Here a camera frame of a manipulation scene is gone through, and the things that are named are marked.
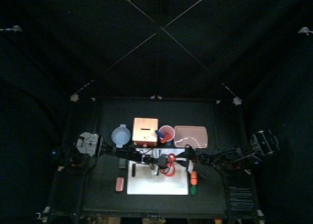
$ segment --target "cardboard box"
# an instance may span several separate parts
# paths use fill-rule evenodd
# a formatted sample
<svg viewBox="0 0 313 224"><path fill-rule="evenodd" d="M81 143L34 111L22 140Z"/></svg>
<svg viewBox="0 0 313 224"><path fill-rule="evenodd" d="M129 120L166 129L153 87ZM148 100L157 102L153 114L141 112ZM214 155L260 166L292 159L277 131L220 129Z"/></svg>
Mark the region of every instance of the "cardboard box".
<svg viewBox="0 0 313 224"><path fill-rule="evenodd" d="M158 119L156 118L136 118L133 141L138 146L157 146L158 135Z"/></svg>

